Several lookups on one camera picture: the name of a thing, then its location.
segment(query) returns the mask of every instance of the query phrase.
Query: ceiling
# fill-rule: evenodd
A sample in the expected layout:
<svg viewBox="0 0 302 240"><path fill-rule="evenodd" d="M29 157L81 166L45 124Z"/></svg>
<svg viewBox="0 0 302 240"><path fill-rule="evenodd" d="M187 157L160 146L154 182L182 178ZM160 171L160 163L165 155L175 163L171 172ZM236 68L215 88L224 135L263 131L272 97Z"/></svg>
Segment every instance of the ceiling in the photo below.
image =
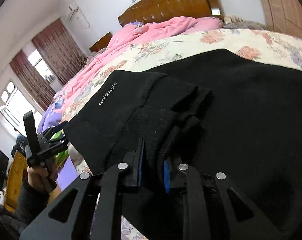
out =
<svg viewBox="0 0 302 240"><path fill-rule="evenodd" d="M15 46L30 30L58 13L59 3L60 0L5 0L0 8L0 73L10 61L5 62L6 56L17 50Z"/></svg>

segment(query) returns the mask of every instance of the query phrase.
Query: wooden wardrobe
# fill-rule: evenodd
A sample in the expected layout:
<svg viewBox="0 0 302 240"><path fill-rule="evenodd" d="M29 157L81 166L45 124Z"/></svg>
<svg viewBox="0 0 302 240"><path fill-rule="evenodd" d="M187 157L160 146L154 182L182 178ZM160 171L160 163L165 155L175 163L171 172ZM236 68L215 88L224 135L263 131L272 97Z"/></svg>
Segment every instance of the wooden wardrobe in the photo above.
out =
<svg viewBox="0 0 302 240"><path fill-rule="evenodd" d="M270 31L302 38L302 6L298 0L261 0Z"/></svg>

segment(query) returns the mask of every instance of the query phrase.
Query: black sleeve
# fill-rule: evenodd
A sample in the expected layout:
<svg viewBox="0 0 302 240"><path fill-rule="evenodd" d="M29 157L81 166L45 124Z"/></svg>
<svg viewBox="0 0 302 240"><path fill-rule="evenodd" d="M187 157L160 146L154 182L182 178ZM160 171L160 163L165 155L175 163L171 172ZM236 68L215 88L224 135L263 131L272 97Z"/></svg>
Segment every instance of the black sleeve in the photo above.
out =
<svg viewBox="0 0 302 240"><path fill-rule="evenodd" d="M14 157L16 154L16 150L18 150L20 146L18 144L13 145L13 148L11 150L11 156Z"/></svg>
<svg viewBox="0 0 302 240"><path fill-rule="evenodd" d="M18 205L15 211L17 218L25 224L30 224L48 204L49 193L40 193L31 187L24 179L20 188Z"/></svg>

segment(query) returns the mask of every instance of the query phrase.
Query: air conditioner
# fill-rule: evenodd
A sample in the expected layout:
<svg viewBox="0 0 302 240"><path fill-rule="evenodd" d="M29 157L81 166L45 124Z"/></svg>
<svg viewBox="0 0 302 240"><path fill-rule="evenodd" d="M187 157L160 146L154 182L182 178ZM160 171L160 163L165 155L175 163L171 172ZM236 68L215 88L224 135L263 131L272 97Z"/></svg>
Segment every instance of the air conditioner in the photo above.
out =
<svg viewBox="0 0 302 240"><path fill-rule="evenodd" d="M65 13L65 18L67 19L67 21L71 21L78 10L79 6L75 2L69 4Z"/></svg>

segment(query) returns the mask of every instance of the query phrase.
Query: curtain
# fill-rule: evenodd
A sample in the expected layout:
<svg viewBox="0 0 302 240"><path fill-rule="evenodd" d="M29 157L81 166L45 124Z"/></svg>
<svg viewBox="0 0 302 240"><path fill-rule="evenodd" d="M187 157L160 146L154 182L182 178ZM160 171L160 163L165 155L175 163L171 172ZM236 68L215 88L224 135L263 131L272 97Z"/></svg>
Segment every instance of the curtain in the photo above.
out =
<svg viewBox="0 0 302 240"><path fill-rule="evenodd" d="M13 58L10 66L32 98L43 110L46 110L50 106L55 92L31 65L22 50Z"/></svg>
<svg viewBox="0 0 302 240"><path fill-rule="evenodd" d="M32 43L62 85L81 70L83 53L60 18L35 36Z"/></svg>

